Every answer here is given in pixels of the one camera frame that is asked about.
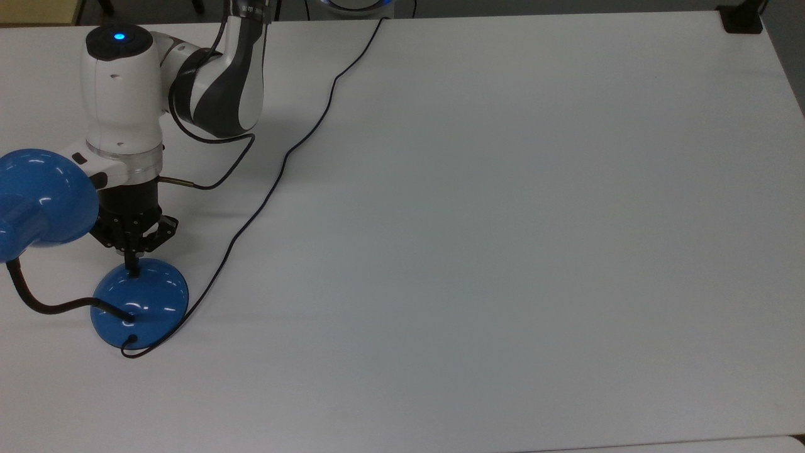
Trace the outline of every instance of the power cord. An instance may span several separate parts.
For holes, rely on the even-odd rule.
[[[321,123],[324,121],[324,118],[327,117],[327,113],[330,111],[330,106],[332,105],[332,97],[333,97],[333,95],[335,94],[335,91],[336,91],[336,84],[338,83],[339,79],[341,79],[341,77],[344,76],[344,74],[346,74],[350,69],[352,69],[352,67],[355,64],[357,64],[357,62],[360,61],[361,58],[363,58],[363,56],[369,50],[369,47],[372,45],[372,42],[374,41],[374,37],[378,34],[378,30],[380,30],[380,26],[383,24],[383,21],[386,20],[386,19],[388,19],[388,18],[382,18],[382,19],[380,19],[378,21],[378,25],[374,28],[374,32],[372,33],[372,37],[369,38],[369,42],[366,44],[366,47],[363,49],[363,52],[361,52],[361,55],[359,55],[355,59],[355,61],[353,61],[349,66],[347,66],[346,69],[341,71],[332,80],[332,86],[330,87],[330,94],[328,96],[327,106],[324,108],[324,112],[319,117],[319,120],[316,121],[316,124],[313,126],[313,128],[299,142],[297,142],[297,144],[292,146],[291,149],[289,149],[285,153],[285,156],[283,157],[283,163],[279,167],[279,174],[277,175],[277,178],[275,179],[274,184],[271,186],[271,189],[269,189],[268,194],[266,195],[266,197],[263,198],[262,203],[257,208],[257,210],[254,211],[254,213],[251,215],[251,217],[249,217],[249,220],[247,220],[246,223],[244,223],[243,226],[241,226],[241,229],[238,230],[237,233],[235,233],[235,236],[232,238],[232,240],[229,241],[229,246],[226,248],[226,253],[224,253],[224,257],[221,259],[221,263],[218,264],[218,268],[216,269],[215,273],[213,274],[213,278],[210,279],[209,283],[207,284],[207,287],[204,288],[204,292],[201,293],[201,295],[196,300],[196,302],[190,307],[190,310],[188,310],[188,312],[186,314],[184,314],[184,316],[180,319],[180,321],[176,325],[176,327],[171,329],[161,339],[157,340],[157,342],[154,343],[153,345],[151,345],[151,346],[147,347],[146,349],[143,349],[142,351],[137,352],[135,354],[129,354],[128,352],[126,352],[126,347],[129,346],[130,344],[133,344],[133,343],[137,342],[136,335],[130,335],[129,338],[122,344],[122,346],[120,346],[120,353],[124,357],[126,357],[127,359],[137,359],[138,357],[142,357],[145,354],[148,354],[149,352],[153,351],[154,349],[156,349],[157,347],[159,347],[160,345],[165,343],[165,341],[167,341],[171,336],[173,336],[173,334],[176,333],[176,331],[178,331],[184,325],[184,323],[192,316],[193,312],[196,311],[196,309],[198,308],[199,304],[207,296],[207,294],[209,293],[210,289],[213,287],[213,284],[217,280],[218,276],[221,274],[221,271],[224,269],[224,266],[226,265],[227,260],[229,260],[229,256],[232,254],[232,250],[233,250],[237,240],[249,228],[249,226],[252,224],[252,222],[254,222],[254,220],[260,215],[260,213],[262,212],[263,208],[266,207],[266,204],[268,204],[268,200],[271,198],[271,195],[277,189],[277,185],[279,184],[279,181],[282,179],[283,174],[285,173],[285,167],[287,165],[288,158],[291,156],[291,154],[294,151],[296,151],[297,148],[299,148],[306,141],[308,141],[308,139],[311,137],[311,135],[313,135],[313,133],[316,132],[316,130],[321,125]]]

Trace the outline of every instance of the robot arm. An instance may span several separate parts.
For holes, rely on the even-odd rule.
[[[32,154],[46,153],[41,150],[22,150],[22,155],[3,157],[9,164],[0,165],[0,173],[42,165],[43,160],[58,162],[56,170],[62,171],[75,164],[97,191],[98,206],[88,207],[96,214],[76,220],[75,231],[64,236],[72,240],[89,231],[102,245],[123,254],[126,267],[137,276],[138,258],[172,237],[178,226],[175,218],[162,214],[158,203],[164,149],[159,118],[172,106],[182,119],[219,138],[242,135],[254,126],[262,111],[268,3],[226,2],[222,53],[133,25],[92,30],[81,53],[81,93],[89,120],[85,139],[55,153],[68,162]],[[0,180],[8,181],[0,181],[0,194],[24,193],[34,205],[49,203],[41,208],[56,212],[56,198],[40,193],[44,187],[21,188],[25,180],[5,175]],[[59,212],[73,208],[68,199],[59,199],[65,203]],[[0,262],[48,237],[44,221],[42,231],[24,235],[24,241],[21,235],[7,233],[28,222],[15,203],[0,206]]]

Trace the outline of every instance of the white table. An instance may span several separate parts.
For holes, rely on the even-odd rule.
[[[374,25],[273,25],[242,168],[213,193],[161,188],[181,224],[154,256],[192,298]],[[216,26],[153,29],[205,44]],[[4,152],[81,137],[88,30],[0,30]],[[163,128],[166,176],[213,181],[239,151]],[[0,277],[0,451],[803,432],[804,194],[805,121],[765,32],[715,12],[390,21],[164,347],[123,359],[86,311],[35,314]],[[120,263],[90,237],[23,255],[50,302]]]

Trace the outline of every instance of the black cable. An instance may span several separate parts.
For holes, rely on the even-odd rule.
[[[28,308],[34,310],[36,313],[62,314],[70,310],[75,310],[76,308],[93,306],[104,310],[105,312],[114,317],[120,318],[123,321],[134,322],[133,314],[128,314],[125,311],[120,310],[118,307],[110,305],[109,303],[95,297],[82,297],[81,299],[76,299],[75,301],[65,302],[59,305],[45,305],[34,297],[34,295],[31,293],[31,290],[28,288],[28,284],[25,282],[25,276],[23,275],[23,266],[19,263],[19,258],[14,258],[13,260],[8,261],[6,263],[6,268],[8,269],[8,275],[11,276],[11,282],[14,283],[14,288],[17,289],[19,298],[23,299],[25,305],[28,305]]]
[[[274,10],[274,21],[279,22],[279,10],[283,7],[283,0],[277,0],[277,8]]]
[[[218,268],[216,269],[215,273],[213,273],[213,278],[210,279],[209,283],[207,284],[207,287],[204,288],[204,292],[201,293],[201,295],[196,300],[196,302],[190,307],[190,310],[188,310],[188,312],[186,314],[184,314],[184,316],[179,320],[179,323],[174,328],[172,328],[169,332],[167,332],[161,339],[157,340],[156,343],[154,343],[153,345],[143,349],[140,352],[137,352],[136,354],[129,354],[129,353],[126,352],[126,347],[129,346],[130,344],[133,344],[133,343],[137,342],[136,335],[129,336],[129,338],[120,346],[120,353],[124,357],[126,357],[127,359],[137,359],[138,357],[142,357],[145,354],[148,354],[149,352],[153,351],[154,349],[159,347],[161,344],[165,343],[165,341],[167,339],[169,339],[171,336],[173,336],[173,334],[176,333],[176,331],[178,331],[184,325],[184,323],[192,316],[193,312],[196,311],[196,309],[198,308],[199,304],[207,296],[207,293],[209,293],[209,290],[213,287],[213,284],[217,280],[218,276],[221,274],[221,271],[224,269],[224,266],[226,265],[226,262],[229,259],[229,256],[232,254],[232,250],[233,250],[237,240],[249,228],[249,226],[252,224],[252,222],[254,222],[254,220],[260,215],[260,213],[262,212],[263,208],[266,207],[266,204],[268,204],[268,200],[271,198],[271,195],[277,189],[277,185],[279,184],[279,181],[283,178],[283,174],[285,173],[285,167],[287,165],[288,158],[291,157],[291,154],[294,151],[296,151],[297,148],[299,148],[306,141],[308,141],[308,139],[311,137],[311,135],[313,135],[313,133],[316,132],[316,130],[321,125],[321,123],[324,121],[324,118],[327,117],[327,113],[330,111],[330,106],[332,105],[332,97],[333,97],[333,95],[335,94],[335,91],[336,91],[336,84],[338,83],[339,79],[341,79],[341,77],[344,74],[346,74],[350,69],[352,69],[352,67],[355,64],[357,64],[357,62],[360,61],[361,58],[363,58],[363,56],[369,50],[369,47],[372,45],[372,42],[374,41],[374,37],[378,34],[378,30],[380,30],[380,26],[383,24],[383,21],[386,20],[386,19],[388,19],[388,18],[382,18],[382,19],[380,19],[378,21],[378,25],[374,28],[374,32],[372,33],[372,37],[369,38],[369,42],[366,44],[366,47],[363,49],[363,52],[361,52],[361,55],[359,55],[355,59],[355,61],[352,62],[352,64],[347,66],[347,69],[344,69],[343,71],[341,71],[336,76],[336,78],[334,78],[332,80],[332,86],[330,87],[330,94],[329,94],[329,97],[328,97],[328,100],[327,100],[327,106],[324,108],[324,112],[319,117],[319,120],[316,121],[316,124],[313,126],[313,128],[299,142],[297,142],[294,146],[291,147],[291,149],[289,149],[285,153],[285,156],[283,157],[283,162],[279,167],[279,174],[277,175],[277,178],[275,179],[274,184],[271,186],[271,189],[269,189],[268,194],[266,195],[266,197],[263,198],[262,203],[260,204],[260,206],[257,208],[257,210],[254,211],[254,214],[252,214],[251,217],[249,217],[249,220],[247,220],[246,223],[244,223],[243,226],[241,226],[241,229],[238,230],[237,233],[235,233],[235,236],[233,236],[232,240],[229,241],[229,246],[226,248],[226,252],[224,253],[224,257],[221,258],[221,262],[218,264]]]

